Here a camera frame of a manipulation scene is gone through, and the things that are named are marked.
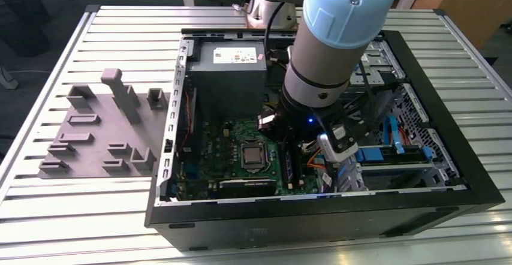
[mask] metal chassis frame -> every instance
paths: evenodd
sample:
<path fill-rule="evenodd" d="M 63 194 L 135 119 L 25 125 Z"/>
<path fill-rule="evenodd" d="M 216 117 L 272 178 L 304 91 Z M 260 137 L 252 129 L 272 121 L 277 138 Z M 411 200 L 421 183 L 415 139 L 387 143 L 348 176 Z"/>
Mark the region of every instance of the metal chassis frame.
<path fill-rule="evenodd" d="M 223 29 L 212 32 L 248 33 L 247 29 Z M 447 147 L 452 161 L 465 178 L 469 190 L 447 192 L 419 192 L 395 195 L 352 196 L 351 198 L 323 198 L 317 200 L 293 200 L 279 202 L 252 202 L 211 204 L 195 203 L 193 206 L 153 206 L 156 195 L 156 180 L 153 178 L 149 190 L 145 226 L 157 224 L 189 225 L 193 222 L 231 219 L 273 218 L 284 216 L 317 215 L 336 212 L 360 212 L 368 210 L 391 210 L 433 207 L 436 211 L 456 212 L 449 218 L 461 213 L 480 212 L 504 202 L 501 194 L 487 174 L 468 141 L 453 121 L 448 109 L 439 97 L 421 66 L 397 31 L 383 31 L 383 39 L 397 57 L 401 69 L 407 72 L 423 108 L 431 120 L 431 126 L 437 130 Z M 435 220 L 423 229 L 444 220 Z"/>

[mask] robotic arm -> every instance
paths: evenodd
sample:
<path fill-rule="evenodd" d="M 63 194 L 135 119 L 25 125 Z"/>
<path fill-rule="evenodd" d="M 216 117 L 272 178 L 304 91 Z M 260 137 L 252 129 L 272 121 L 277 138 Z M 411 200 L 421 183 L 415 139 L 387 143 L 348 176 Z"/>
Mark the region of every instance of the robotic arm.
<path fill-rule="evenodd" d="M 259 118 L 261 133 L 287 138 L 321 126 L 317 141 L 328 162 L 357 151 L 356 132 L 344 122 L 337 104 L 355 66 L 379 34 L 393 0 L 268 0 L 303 3 L 303 23 L 289 47 L 289 64 L 275 115 Z"/>

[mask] floor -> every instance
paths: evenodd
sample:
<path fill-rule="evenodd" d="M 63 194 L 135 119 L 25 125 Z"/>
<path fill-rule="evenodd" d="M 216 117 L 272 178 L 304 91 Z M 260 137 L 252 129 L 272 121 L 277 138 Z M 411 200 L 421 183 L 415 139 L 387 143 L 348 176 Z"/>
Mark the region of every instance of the floor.
<path fill-rule="evenodd" d="M 241 0 L 195 1 L 197 6 L 219 6 Z M 51 21 L 43 27 L 51 40 L 51 49 L 33 58 L 21 58 L 0 42 L 0 64 L 8 71 L 23 71 L 13 74 L 20 83 L 19 88 L 13 91 L 0 88 L 0 135 L 16 135 L 48 76 L 45 73 L 28 71 L 53 69 L 88 4 L 183 5 L 183 0 L 43 0 L 43 2 L 51 15 Z M 497 57 L 493 67 L 507 84 L 512 86 L 512 35 L 499 30 L 481 53 L 485 57 Z M 1 153 L 7 153 L 9 146 L 11 140 L 0 138 L 0 157 Z"/>

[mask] aluminum profile table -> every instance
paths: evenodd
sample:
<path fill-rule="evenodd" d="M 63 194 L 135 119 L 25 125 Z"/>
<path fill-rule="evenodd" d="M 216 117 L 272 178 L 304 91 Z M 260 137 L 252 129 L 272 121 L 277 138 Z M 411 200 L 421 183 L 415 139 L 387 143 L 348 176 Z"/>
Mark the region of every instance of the aluminum profile table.
<path fill-rule="evenodd" d="M 120 68 L 137 92 L 171 91 L 181 28 L 243 28 L 229 7 L 111 7 L 84 13 L 0 166 L 0 263 L 91 264 L 165 260 L 203 264 L 437 264 L 512 261 L 512 94 L 449 18 L 392 10 L 429 76 L 507 203 L 416 236 L 244 250 L 179 252 L 143 226 L 149 178 L 41 180 L 47 147 L 64 120 L 71 85 L 107 87 Z"/>

